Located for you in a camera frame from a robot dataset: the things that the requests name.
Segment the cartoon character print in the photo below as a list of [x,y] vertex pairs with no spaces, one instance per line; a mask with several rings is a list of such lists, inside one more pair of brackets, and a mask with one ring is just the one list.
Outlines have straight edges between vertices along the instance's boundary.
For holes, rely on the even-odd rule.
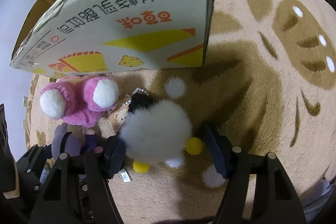
[[124,55],[119,62],[120,66],[126,66],[130,68],[141,66],[143,64],[144,63],[141,61],[141,59],[128,55]]
[[130,96],[127,94],[118,103],[118,106],[109,114],[110,123],[114,134],[117,134],[120,127],[123,125],[125,119],[128,116],[128,101]]

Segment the white plush ball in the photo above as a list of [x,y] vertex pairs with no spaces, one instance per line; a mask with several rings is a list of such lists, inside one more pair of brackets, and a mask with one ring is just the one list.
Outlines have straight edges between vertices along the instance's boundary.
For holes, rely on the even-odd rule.
[[67,102],[57,89],[46,90],[40,97],[42,111],[53,119],[60,119],[64,116],[66,105]]
[[179,105],[168,100],[130,113],[120,129],[127,155],[141,163],[181,157],[191,136],[192,125],[188,115]]
[[170,168],[179,168],[184,164],[184,157],[166,160],[165,164]]

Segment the yellow pom pom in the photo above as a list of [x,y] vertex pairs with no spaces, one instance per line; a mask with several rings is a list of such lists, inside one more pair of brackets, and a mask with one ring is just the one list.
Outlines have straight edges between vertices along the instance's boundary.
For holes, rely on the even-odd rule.
[[146,173],[149,170],[149,164],[141,164],[135,160],[133,162],[133,169],[137,173]]
[[185,149],[190,155],[198,155],[203,150],[203,143],[201,139],[192,137],[187,140]]

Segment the metal screw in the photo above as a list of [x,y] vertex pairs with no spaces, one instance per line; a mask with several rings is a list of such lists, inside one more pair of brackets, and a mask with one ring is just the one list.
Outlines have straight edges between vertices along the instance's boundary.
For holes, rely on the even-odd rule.
[[234,153],[240,153],[242,151],[242,149],[239,146],[234,146],[234,147],[232,147],[232,151]]
[[274,153],[268,153],[267,156],[271,159],[271,160],[275,160],[277,157]]
[[101,146],[97,146],[97,147],[94,148],[94,152],[97,153],[97,154],[101,153],[101,152],[103,152],[103,148]]
[[61,160],[65,160],[67,157],[68,157],[68,154],[67,154],[67,153],[62,153],[61,155],[59,155],[59,158],[60,158]]

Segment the white pom pom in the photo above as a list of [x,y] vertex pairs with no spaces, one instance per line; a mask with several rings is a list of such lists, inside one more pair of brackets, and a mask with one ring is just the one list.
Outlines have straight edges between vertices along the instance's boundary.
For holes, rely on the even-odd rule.
[[191,136],[192,125],[186,112],[168,100],[130,113],[120,129],[126,153],[143,163],[180,157]]
[[119,98],[118,84],[111,79],[102,79],[97,83],[93,93],[93,101],[101,108],[114,105]]
[[184,157],[181,156],[175,159],[166,160],[165,164],[170,168],[179,168],[184,164]]
[[211,165],[207,170],[205,170],[202,177],[205,185],[210,188],[217,188],[222,186],[225,182],[222,175],[217,173],[214,165]]
[[178,77],[170,78],[165,85],[165,91],[170,98],[179,98],[185,93],[185,82]]
[[53,119],[63,117],[66,104],[63,95],[57,89],[46,90],[40,97],[42,111]]

